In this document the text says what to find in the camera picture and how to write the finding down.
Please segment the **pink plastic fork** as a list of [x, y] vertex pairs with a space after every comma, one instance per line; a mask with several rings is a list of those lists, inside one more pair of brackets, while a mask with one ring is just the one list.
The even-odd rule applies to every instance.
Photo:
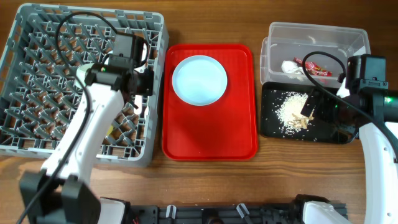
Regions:
[[136, 95], [134, 98], [134, 113], [136, 115], [141, 115], [143, 110], [143, 96], [142, 95]]

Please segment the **white napkin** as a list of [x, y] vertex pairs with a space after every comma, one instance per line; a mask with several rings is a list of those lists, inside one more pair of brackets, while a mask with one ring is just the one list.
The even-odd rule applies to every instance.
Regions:
[[284, 60], [281, 65], [281, 69], [284, 73], [299, 74], [303, 75], [303, 68], [299, 67], [294, 61]]

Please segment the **green saucer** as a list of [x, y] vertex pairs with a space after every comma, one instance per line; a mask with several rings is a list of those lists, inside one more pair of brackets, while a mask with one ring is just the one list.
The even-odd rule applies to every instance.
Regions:
[[86, 63], [77, 68], [76, 77], [83, 83], [85, 81], [86, 72], [91, 68], [94, 63]]

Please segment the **rice and food scraps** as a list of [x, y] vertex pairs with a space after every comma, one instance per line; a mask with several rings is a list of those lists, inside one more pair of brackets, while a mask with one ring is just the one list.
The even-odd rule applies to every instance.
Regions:
[[306, 93], [285, 92], [279, 98], [280, 106], [275, 107], [275, 113], [283, 136], [292, 136], [300, 131], [308, 131], [311, 121], [314, 120], [313, 112], [305, 116], [301, 114], [308, 99]]

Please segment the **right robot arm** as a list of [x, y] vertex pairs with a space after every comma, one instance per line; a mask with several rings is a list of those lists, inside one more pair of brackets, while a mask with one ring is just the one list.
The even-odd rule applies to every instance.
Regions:
[[397, 223], [397, 93], [365, 87], [340, 98], [313, 90], [301, 113], [355, 126], [366, 169], [365, 223]]

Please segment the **red snack wrapper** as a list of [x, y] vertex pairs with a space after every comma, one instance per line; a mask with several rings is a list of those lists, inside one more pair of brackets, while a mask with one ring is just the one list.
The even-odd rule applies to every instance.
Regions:
[[[304, 74], [303, 68], [302, 68], [302, 59], [295, 57], [293, 59], [293, 61], [297, 64], [296, 71], [300, 74]], [[331, 77], [332, 76], [332, 73], [330, 71], [319, 67], [317, 64], [315, 64], [313, 62], [306, 62], [305, 69], [310, 75], [321, 76], [321, 77]]]

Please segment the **yellow cup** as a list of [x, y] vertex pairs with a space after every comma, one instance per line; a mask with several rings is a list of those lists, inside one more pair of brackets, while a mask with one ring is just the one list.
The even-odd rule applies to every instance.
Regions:
[[107, 130], [106, 135], [109, 136], [109, 135], [113, 132], [113, 130], [114, 130], [114, 126], [111, 125], [111, 126], [109, 127], [109, 129]]

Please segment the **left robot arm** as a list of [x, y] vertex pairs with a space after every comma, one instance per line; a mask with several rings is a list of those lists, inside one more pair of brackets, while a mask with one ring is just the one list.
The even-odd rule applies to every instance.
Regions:
[[19, 186], [25, 209], [19, 223], [127, 223], [130, 204], [98, 198], [90, 189], [97, 151], [131, 95], [152, 93], [154, 71], [100, 63], [80, 66], [83, 96], [60, 143], [39, 172], [26, 172]]

